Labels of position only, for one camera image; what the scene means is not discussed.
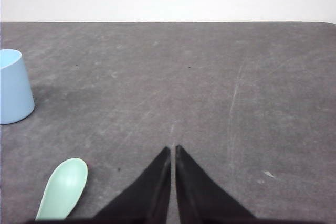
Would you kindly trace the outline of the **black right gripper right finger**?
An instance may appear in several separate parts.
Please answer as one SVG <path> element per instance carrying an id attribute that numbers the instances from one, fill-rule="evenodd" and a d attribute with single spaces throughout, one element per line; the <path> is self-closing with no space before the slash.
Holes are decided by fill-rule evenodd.
<path id="1" fill-rule="evenodd" d="M 207 175 L 182 145 L 176 147 L 175 179 L 181 223 L 255 220 L 249 210 Z"/>

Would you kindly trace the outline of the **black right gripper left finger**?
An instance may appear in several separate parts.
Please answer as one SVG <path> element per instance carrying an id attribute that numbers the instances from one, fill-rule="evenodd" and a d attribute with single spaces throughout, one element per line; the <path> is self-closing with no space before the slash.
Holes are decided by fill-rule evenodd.
<path id="1" fill-rule="evenodd" d="M 171 150 L 164 147 L 141 175 L 94 217 L 96 223 L 166 223 Z"/>

